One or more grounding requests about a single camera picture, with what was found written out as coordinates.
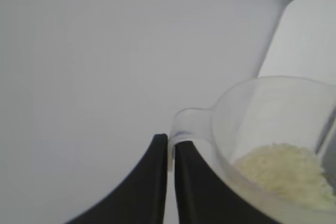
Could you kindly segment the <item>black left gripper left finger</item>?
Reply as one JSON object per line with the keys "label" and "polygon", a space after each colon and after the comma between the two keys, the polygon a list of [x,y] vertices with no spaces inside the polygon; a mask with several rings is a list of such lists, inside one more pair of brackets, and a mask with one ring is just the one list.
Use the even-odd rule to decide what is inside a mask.
{"label": "black left gripper left finger", "polygon": [[166,134],[155,135],[144,156],[118,187],[69,223],[162,223],[167,142]]}

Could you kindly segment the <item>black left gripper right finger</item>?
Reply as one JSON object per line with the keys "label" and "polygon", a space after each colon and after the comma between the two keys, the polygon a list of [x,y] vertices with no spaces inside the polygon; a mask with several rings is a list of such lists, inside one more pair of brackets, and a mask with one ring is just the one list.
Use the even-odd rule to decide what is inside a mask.
{"label": "black left gripper right finger", "polygon": [[174,184],[179,223],[276,223],[225,185],[191,141],[175,146]]}

